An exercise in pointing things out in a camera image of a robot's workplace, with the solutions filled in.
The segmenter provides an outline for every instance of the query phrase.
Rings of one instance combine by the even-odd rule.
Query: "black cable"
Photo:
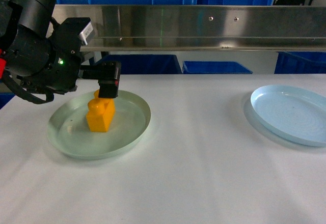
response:
[[[2,74],[2,82],[18,97],[28,101],[32,102],[34,104],[43,104],[43,103],[48,103],[52,102],[55,98],[53,92],[51,92],[48,89],[45,89],[45,95],[46,95],[46,100],[43,100],[41,98],[38,98],[34,96],[33,94],[25,91],[20,85],[18,85],[12,77],[10,77],[10,72],[7,70],[4,70]]]
[[[51,20],[50,20],[51,24],[53,25],[53,30],[55,30],[56,28],[59,27],[59,23],[56,21],[56,19],[54,19],[53,17],[51,17]]]

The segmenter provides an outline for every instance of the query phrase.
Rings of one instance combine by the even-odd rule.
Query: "yellow block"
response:
[[[99,98],[98,92],[99,90],[94,93],[94,99],[88,103],[86,119],[91,132],[107,132],[116,111],[114,100]]]

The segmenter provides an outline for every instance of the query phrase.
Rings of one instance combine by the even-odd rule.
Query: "stainless steel rail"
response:
[[[92,19],[82,51],[326,50],[326,7],[56,5],[53,16]]]

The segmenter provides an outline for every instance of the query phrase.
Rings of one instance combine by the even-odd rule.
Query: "glass plate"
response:
[[[278,136],[298,144],[326,146],[326,97],[271,85],[255,90],[251,104],[259,122]]]
[[[86,121],[87,104],[93,92],[62,105],[50,118],[47,137],[62,153],[79,159],[108,158],[130,149],[149,125],[151,111],[136,94],[119,91],[116,113],[108,132],[91,132]]]

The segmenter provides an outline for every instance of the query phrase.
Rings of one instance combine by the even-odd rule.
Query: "plate rim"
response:
[[[324,101],[324,104],[326,104],[326,97],[323,95],[320,95],[318,93],[315,93],[313,91],[303,89],[300,87],[295,87],[295,86],[288,86],[288,85],[266,85],[257,88],[250,96],[250,102],[251,106],[253,108],[253,112],[255,114],[255,117],[258,119],[258,121],[269,131],[273,132],[274,134],[280,136],[283,139],[289,140],[291,142],[301,144],[301,145],[306,145],[306,146],[313,146],[313,147],[326,147],[326,142],[323,141],[315,141],[312,139],[306,139],[302,138],[296,135],[293,135],[289,132],[286,132],[285,130],[281,130],[279,128],[276,128],[274,125],[270,124],[267,122],[263,117],[260,116],[260,114],[256,111],[255,109],[255,102],[260,96],[263,96],[264,94],[267,94],[268,92],[266,91],[272,91],[272,92],[286,92],[287,95],[291,94],[293,97],[300,97],[303,98],[306,102],[309,102],[310,104],[317,105],[320,107],[322,104],[321,102]]]

